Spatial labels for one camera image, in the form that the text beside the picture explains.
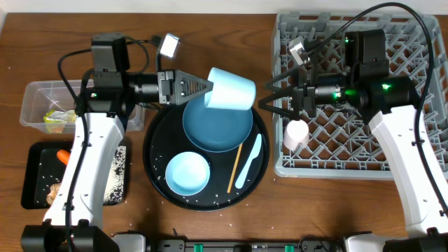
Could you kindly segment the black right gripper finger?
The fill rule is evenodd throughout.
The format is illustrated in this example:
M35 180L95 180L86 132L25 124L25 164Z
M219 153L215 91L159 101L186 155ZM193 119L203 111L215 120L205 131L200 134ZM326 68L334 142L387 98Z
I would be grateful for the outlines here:
M291 69L280 73L279 75L273 77L272 79L268 80L264 85L264 90L280 90L282 89L282 86L277 86L277 83L282 83L284 81L288 81L289 79L292 80L293 84L296 84L300 80L300 76L302 73L302 67L295 65Z
M258 108L283 116L290 120L300 120L300 95L293 86L284 89L274 87L272 94L258 101Z

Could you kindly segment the pink plastic cup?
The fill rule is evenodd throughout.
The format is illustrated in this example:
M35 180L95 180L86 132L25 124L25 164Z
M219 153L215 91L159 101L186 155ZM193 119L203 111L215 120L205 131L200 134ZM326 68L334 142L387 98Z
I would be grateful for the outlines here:
M303 120L291 120L283 132L283 145L290 151L309 143L309 126Z

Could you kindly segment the light blue plastic cup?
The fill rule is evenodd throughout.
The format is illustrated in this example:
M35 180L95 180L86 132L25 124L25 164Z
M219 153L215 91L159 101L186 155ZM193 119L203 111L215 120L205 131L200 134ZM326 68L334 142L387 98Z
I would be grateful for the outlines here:
M247 111L253 106L256 84L252 80L216 67L210 70L207 80L213 88L204 95L206 108Z

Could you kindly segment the dark blue round plate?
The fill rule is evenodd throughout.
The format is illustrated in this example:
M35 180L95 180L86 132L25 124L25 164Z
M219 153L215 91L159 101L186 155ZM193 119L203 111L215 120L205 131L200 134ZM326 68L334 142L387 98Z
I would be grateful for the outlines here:
M189 101L183 111L188 139L204 151L222 153L243 143L253 126L252 110L206 108L204 97Z

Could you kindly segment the light blue bowl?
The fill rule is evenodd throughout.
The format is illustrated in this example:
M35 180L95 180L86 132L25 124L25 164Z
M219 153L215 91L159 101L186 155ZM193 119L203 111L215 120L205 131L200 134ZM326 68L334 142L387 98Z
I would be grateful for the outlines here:
M165 169L169 189L180 196L201 192L210 179L210 165L200 154L183 152L174 156Z

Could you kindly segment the yellow green wrapper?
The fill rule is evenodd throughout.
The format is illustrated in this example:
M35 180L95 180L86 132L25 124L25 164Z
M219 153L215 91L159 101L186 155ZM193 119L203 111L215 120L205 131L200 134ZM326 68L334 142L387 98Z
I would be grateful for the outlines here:
M56 111L52 109L44 115L43 121L47 133L60 134L63 133L66 124L74 123L77 117L74 110Z

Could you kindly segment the white rice pile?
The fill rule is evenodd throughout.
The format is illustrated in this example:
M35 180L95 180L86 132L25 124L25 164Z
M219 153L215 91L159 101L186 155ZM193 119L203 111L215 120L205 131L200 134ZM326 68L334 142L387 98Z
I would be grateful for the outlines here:
M125 170L127 147L117 147L112 163L106 189L104 193L104 206L111 206L122 202L125 195Z

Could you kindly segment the orange carrot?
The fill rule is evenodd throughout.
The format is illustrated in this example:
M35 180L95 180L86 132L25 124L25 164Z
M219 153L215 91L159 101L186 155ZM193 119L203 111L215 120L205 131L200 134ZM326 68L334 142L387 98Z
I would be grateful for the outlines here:
M57 158L64 165L68 165L70 156L71 156L70 152L68 152L66 150L57 151Z

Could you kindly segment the brown walnut-like food scrap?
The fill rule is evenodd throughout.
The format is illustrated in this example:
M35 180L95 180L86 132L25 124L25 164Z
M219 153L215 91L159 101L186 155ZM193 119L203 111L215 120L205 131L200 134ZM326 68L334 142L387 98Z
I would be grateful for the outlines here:
M55 201L56 196L58 195L61 183L55 183L50 186L50 192L46 196L46 202L49 205L52 205Z

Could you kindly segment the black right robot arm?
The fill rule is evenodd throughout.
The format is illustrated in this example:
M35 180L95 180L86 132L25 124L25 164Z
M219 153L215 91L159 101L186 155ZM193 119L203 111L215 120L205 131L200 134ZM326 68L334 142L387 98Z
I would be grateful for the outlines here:
M319 40L292 41L288 47L307 73L291 70L290 87L277 87L276 76L266 84L271 95L259 107L287 117L283 144L292 151L305 142L300 113L311 116L319 105L349 104L378 141L398 189L407 236L380 237L360 233L343 238L344 251L446 251L447 180L428 138L422 116L422 98L407 76L391 76L386 59L386 35L382 29L350 31L344 37L348 73L319 73L312 50Z

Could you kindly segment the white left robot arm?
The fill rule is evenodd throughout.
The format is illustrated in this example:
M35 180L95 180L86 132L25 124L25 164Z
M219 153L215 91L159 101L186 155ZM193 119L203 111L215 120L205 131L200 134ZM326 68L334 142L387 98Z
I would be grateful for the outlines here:
M132 37L120 33L93 36L93 67L72 95L76 130L62 184L42 224L24 228L24 251L147 250L142 234L109 236L102 229L106 184L129 116L137 105L181 105L214 85L179 70L130 71L127 47L133 43Z

